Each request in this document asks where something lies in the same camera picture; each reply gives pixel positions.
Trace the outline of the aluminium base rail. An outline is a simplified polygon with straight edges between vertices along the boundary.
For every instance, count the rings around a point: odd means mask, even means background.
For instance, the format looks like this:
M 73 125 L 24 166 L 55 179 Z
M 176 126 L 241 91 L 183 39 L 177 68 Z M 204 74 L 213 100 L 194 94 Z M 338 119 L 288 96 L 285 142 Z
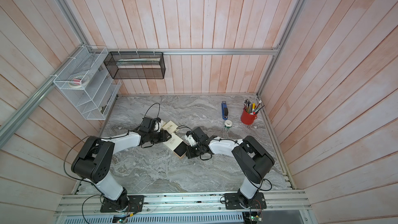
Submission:
M 225 207 L 224 192 L 194 193 L 157 193 L 145 194 L 143 200 L 132 203 L 128 208 L 132 212 L 140 207 L 141 214 L 222 212 Z M 101 215 L 102 201 L 94 195 L 66 195 L 55 216 Z M 266 211 L 309 210 L 311 204 L 303 190 L 272 190 L 263 193 L 263 197 L 253 201 L 251 209 Z

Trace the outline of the pens bundle in cup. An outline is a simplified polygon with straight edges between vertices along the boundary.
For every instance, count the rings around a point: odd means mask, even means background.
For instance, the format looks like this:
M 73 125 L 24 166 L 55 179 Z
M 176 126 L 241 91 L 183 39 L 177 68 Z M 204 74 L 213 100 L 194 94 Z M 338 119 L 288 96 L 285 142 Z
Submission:
M 263 108 L 262 100 L 258 103 L 254 103 L 249 99 L 244 101 L 244 111 L 251 115 L 256 115 Z

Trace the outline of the red pen cup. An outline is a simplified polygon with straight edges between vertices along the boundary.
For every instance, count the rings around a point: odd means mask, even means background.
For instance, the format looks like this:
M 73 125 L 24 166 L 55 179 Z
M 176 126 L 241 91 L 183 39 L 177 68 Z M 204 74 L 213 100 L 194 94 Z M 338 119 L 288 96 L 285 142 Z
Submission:
M 245 125 L 252 125 L 257 118 L 258 114 L 247 113 L 244 108 L 240 120 Z

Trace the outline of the blue stapler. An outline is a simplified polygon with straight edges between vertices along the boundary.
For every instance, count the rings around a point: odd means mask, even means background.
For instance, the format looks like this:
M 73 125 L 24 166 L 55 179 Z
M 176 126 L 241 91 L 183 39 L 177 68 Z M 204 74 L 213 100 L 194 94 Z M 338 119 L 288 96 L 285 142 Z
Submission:
M 223 120 L 228 120 L 229 111 L 228 111 L 228 107 L 227 107 L 226 101 L 222 101 L 222 103 L 221 103 L 221 111 L 222 111 L 222 119 Z

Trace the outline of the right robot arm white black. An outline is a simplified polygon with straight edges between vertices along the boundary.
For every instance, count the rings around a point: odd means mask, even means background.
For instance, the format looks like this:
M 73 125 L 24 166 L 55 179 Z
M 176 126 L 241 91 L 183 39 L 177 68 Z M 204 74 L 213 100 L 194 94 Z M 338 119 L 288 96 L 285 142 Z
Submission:
M 208 136 L 197 127 L 185 134 L 188 141 L 186 155 L 189 159 L 205 154 L 226 155 L 235 158 L 241 168 L 245 179 L 238 194 L 243 200 L 252 200 L 261 189 L 265 175 L 275 164 L 274 158 L 265 148 L 252 136 L 244 139 L 233 140 L 219 136 Z

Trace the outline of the black mesh basket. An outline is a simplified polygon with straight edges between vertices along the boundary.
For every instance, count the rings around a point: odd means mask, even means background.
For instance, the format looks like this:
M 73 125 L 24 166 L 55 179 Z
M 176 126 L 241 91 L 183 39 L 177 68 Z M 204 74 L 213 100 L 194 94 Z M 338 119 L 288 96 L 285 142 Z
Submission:
M 164 79 L 165 62 L 161 52 L 112 51 L 104 65 L 114 79 Z

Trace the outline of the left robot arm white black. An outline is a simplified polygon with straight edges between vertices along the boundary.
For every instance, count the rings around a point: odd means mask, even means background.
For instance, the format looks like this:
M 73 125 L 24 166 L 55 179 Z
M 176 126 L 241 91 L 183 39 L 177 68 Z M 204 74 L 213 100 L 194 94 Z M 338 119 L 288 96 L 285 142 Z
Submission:
M 165 122 L 160 118 L 143 118 L 142 123 L 125 134 L 100 138 L 90 136 L 72 163 L 71 171 L 84 181 L 92 183 L 103 194 L 104 202 L 122 212 L 129 206 L 127 190 L 112 176 L 110 165 L 113 155 L 133 147 L 151 146 L 171 139 L 171 134 L 163 130 Z

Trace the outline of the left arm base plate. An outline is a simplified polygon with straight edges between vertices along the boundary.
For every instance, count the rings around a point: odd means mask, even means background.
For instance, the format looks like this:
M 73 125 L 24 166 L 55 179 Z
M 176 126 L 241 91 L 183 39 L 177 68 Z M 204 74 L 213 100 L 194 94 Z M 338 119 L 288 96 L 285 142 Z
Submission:
M 122 195 L 118 200 L 109 200 L 104 198 L 104 203 L 101 206 L 101 213 L 112 212 L 141 212 L 145 196 L 143 195 Z

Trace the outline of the aluminium frame horizontal bar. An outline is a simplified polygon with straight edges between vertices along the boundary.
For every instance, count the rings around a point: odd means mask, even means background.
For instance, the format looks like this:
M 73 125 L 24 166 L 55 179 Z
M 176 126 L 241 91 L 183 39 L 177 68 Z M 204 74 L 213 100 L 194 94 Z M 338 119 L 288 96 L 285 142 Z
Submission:
M 106 48 L 108 52 L 135 52 L 135 53 L 156 53 L 161 52 L 164 55 L 276 55 L 279 50 L 276 48 L 141 48 L 141 49 L 111 49 Z

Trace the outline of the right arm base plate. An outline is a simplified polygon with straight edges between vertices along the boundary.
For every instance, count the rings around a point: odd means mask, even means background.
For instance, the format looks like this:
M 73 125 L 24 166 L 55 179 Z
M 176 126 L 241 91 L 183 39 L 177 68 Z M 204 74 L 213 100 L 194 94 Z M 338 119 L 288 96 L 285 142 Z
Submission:
M 266 209 L 264 194 L 257 192 L 252 199 L 247 199 L 240 192 L 224 194 L 226 209 Z

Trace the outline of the small tape roll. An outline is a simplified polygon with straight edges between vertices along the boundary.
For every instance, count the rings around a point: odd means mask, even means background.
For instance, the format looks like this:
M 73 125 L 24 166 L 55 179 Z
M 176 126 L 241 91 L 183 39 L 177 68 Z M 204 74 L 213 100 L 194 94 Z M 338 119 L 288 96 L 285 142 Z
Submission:
M 226 120 L 224 122 L 224 127 L 227 128 L 227 129 L 231 128 L 232 125 L 233 125 L 233 122 L 231 120 Z

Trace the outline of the cream drawer jewelry box front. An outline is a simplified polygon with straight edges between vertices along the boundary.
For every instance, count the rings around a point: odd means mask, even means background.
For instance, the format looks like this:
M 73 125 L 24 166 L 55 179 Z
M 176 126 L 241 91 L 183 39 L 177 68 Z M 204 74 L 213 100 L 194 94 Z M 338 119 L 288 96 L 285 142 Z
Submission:
M 166 122 L 165 121 L 163 121 L 163 120 L 161 120 L 160 121 L 160 128 L 163 128 L 163 126 L 166 124 Z

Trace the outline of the tape roll in rack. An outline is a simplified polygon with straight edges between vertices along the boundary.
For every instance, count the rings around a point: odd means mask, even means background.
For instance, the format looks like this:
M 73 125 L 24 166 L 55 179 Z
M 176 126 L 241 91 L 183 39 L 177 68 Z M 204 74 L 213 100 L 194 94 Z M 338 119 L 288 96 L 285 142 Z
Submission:
M 67 84 L 70 88 L 82 88 L 85 87 L 90 81 L 89 76 L 78 75 L 73 77 Z

